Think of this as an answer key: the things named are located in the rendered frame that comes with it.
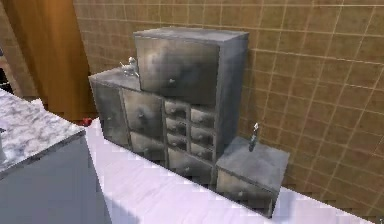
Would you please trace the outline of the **grey metal drawer cabinet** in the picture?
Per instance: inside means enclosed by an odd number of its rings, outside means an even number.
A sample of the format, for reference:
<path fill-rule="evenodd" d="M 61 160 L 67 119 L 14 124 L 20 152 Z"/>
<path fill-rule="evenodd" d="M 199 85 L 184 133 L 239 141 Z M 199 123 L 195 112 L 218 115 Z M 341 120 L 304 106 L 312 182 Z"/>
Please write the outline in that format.
<path fill-rule="evenodd" d="M 139 77 L 90 76 L 105 139 L 237 202 L 273 215 L 288 153 L 238 136 L 248 35 L 185 27 L 134 34 Z"/>

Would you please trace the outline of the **dark grey bottle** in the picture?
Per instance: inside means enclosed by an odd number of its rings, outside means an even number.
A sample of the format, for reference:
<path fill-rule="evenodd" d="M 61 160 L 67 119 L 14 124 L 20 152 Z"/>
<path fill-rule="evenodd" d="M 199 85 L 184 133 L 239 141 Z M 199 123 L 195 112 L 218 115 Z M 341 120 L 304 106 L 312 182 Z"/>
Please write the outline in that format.
<path fill-rule="evenodd" d="M 254 150 L 256 143 L 258 141 L 258 129 L 259 129 L 259 124 L 255 123 L 253 126 L 253 132 L 251 135 L 251 139 L 249 142 L 249 147 L 248 147 L 249 152 L 252 152 Z"/>

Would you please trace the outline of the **small silver figurine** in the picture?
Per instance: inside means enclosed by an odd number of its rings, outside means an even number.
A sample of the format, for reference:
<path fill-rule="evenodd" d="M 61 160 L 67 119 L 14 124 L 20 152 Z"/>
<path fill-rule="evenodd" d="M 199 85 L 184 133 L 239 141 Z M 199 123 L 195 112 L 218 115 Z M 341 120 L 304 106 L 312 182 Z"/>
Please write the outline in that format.
<path fill-rule="evenodd" d="M 125 75 L 139 77 L 138 64 L 134 57 L 130 57 L 127 64 L 120 63 L 120 67 Z"/>

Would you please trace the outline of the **brown wooden door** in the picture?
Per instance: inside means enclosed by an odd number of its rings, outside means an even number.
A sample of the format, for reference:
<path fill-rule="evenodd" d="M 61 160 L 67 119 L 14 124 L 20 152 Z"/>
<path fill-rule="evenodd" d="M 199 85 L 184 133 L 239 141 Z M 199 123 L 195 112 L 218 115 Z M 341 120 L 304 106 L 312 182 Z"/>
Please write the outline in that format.
<path fill-rule="evenodd" d="M 96 115 L 73 0 L 0 0 L 45 109 L 78 123 Z"/>

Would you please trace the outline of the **marble top grey counter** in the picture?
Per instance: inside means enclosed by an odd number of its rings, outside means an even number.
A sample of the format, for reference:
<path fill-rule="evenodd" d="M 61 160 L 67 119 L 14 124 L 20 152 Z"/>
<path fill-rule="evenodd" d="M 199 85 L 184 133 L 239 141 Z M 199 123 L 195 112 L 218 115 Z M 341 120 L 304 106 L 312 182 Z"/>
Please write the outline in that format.
<path fill-rule="evenodd" d="M 84 128 L 4 90 L 0 224 L 112 224 Z"/>

